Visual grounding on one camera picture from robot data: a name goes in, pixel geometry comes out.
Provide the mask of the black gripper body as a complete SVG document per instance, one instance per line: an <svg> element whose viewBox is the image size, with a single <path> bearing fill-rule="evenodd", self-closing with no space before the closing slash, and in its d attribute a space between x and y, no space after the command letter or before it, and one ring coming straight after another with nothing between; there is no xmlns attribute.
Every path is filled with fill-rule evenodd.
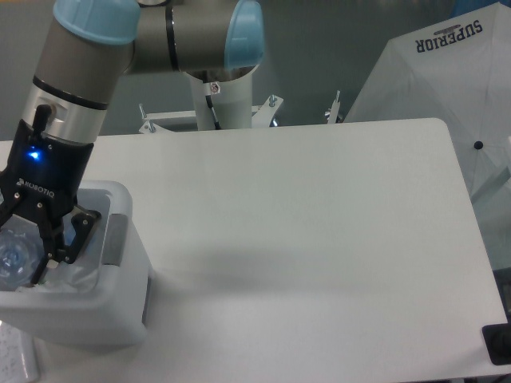
<svg viewBox="0 0 511 383"><path fill-rule="evenodd" d="M19 121L1 171L1 194L16 193L13 215L31 223L37 204L45 204L52 219L71 212L93 150L92 144L69 144L46 134L52 115L52 107L39 105L31 124Z"/></svg>

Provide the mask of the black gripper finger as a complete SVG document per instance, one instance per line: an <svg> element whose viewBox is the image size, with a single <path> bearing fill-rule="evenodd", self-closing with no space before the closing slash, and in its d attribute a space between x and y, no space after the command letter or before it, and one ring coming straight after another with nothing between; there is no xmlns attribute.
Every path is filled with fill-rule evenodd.
<svg viewBox="0 0 511 383"><path fill-rule="evenodd" d="M3 225L12 217L14 209L16 208L16 193L1 194L1 213L0 213L0 226Z"/></svg>
<svg viewBox="0 0 511 383"><path fill-rule="evenodd" d="M97 225L101 220L99 211L85 209L75 205L69 213L70 223L74 231L73 241L65 242L64 219L52 219L45 204L36 205L35 223L42 240L44 255L31 276L30 283L36 285L44 275L50 261L72 264L87 247Z"/></svg>

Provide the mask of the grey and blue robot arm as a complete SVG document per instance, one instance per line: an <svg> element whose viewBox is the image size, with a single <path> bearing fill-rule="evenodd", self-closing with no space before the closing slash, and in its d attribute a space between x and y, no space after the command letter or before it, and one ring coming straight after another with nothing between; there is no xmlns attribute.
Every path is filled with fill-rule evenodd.
<svg viewBox="0 0 511 383"><path fill-rule="evenodd" d="M77 192L126 73L250 69L263 59L256 1L57 1L1 173L1 288L74 263L101 221Z"/></svg>

